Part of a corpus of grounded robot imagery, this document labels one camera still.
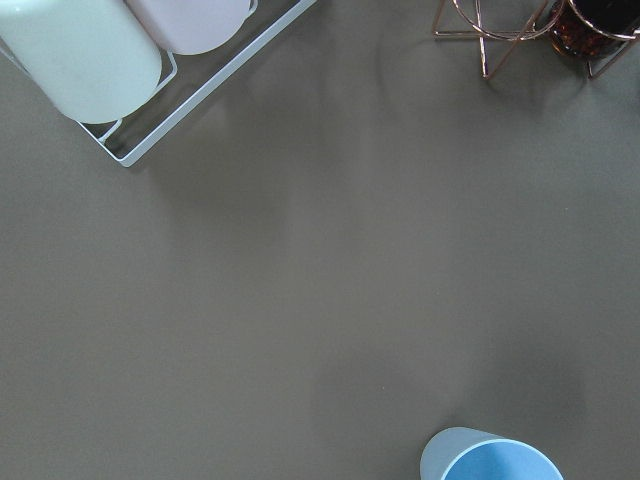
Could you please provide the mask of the light blue plastic cup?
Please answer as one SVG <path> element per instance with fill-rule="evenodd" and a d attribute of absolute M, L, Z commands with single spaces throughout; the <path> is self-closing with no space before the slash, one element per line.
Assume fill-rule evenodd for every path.
<path fill-rule="evenodd" d="M 538 449 L 466 427 L 444 429 L 427 442 L 419 475 L 422 480 L 563 478 Z"/>

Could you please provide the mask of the pink cup in rack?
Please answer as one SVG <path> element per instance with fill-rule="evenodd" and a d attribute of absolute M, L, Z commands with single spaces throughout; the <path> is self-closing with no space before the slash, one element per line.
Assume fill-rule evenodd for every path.
<path fill-rule="evenodd" d="M 132 0 L 126 5 L 158 46 L 179 55 L 220 47 L 255 11 L 250 0 Z"/>

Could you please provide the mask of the green cup in rack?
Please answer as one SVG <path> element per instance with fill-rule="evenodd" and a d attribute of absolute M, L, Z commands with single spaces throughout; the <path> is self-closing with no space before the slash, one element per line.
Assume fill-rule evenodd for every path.
<path fill-rule="evenodd" d="M 3 1 L 1 39 L 65 116 L 103 124 L 153 95 L 162 56 L 123 1 Z"/>

